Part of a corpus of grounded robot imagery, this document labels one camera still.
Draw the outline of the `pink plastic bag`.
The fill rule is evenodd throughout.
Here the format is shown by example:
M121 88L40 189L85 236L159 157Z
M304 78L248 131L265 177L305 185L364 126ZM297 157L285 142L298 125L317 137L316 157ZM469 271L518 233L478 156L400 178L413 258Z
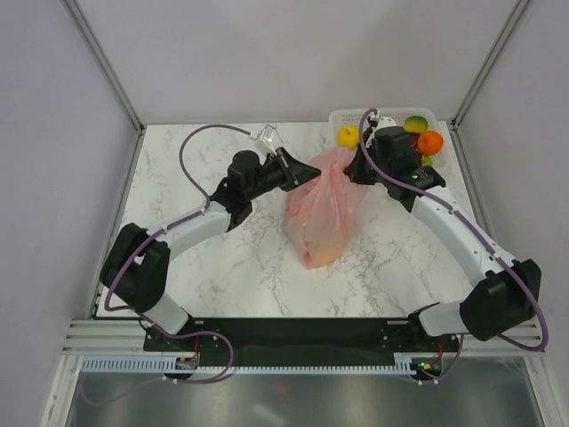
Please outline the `pink plastic bag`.
M349 149L335 147L313 157L309 164L320 176L286 196L284 231L308 270L318 269L310 260L312 250L341 246L344 251L352 237L356 211L368 192L344 173L354 156Z

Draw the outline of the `yellow fake fruit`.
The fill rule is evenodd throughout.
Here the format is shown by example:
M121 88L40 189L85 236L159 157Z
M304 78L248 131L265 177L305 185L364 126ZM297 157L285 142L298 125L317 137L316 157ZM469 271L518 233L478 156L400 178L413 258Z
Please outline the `yellow fake fruit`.
M339 256L341 256L342 252L343 248L341 246L320 246L311 251L310 260L317 268L319 268L336 260Z

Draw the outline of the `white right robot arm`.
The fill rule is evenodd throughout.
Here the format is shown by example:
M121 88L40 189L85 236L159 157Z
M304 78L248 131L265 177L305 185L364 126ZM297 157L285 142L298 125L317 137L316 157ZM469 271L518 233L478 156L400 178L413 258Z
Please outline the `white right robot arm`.
M433 167L419 164L402 127L361 125L359 136L348 177L357 184L382 184L391 198L439 238L472 286L461 301L416 311L417 322L406 329L410 346L428 350L444 334L470 334L481 342L504 339L511 328L537 318L540 343L531 346L514 339L509 343L524 350L544 349L549 330L538 303L539 266L531 259L517 260L471 221L444 178Z

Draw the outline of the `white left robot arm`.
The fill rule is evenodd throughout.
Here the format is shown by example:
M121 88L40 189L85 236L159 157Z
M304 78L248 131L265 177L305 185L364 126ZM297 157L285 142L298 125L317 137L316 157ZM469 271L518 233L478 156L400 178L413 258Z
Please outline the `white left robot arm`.
M273 189L291 191L318 178L321 171L278 148L261 163L250 150L237 152L206 206L165 225L121 228L100 272L108 296L164 330L174 350L186 350L195 338L190 315L166 292L168 269L179 255L202 241L229 232L252 213L252 202Z

